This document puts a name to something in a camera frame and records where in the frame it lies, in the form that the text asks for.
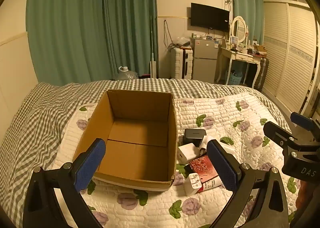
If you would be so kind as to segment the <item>person right hand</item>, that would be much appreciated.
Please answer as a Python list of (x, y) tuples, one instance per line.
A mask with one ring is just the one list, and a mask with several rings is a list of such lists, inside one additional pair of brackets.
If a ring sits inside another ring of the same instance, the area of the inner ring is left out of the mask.
[(296, 208), (306, 208), (312, 199), (319, 201), (319, 182), (300, 182), (298, 198), (296, 200)]

